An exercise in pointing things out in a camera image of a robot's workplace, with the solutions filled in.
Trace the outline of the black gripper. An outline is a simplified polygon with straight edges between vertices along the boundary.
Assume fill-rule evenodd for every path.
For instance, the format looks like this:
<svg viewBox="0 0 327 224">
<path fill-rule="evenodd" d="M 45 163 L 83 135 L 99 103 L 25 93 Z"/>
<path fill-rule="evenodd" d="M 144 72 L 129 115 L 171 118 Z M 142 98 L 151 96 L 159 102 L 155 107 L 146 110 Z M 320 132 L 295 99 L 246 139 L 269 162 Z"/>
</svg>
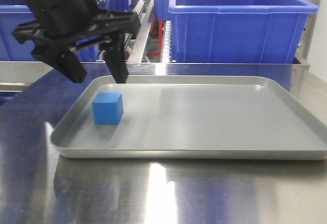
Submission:
<svg viewBox="0 0 327 224">
<path fill-rule="evenodd" d="M 31 52 L 73 83 L 82 83 L 87 71 L 72 51 L 100 44 L 104 61 L 117 84 L 126 83 L 125 33 L 140 28 L 135 12 L 102 9 L 96 0 L 24 0 L 35 21 L 18 25 L 12 32 L 23 44 L 33 41 Z"/>
</svg>

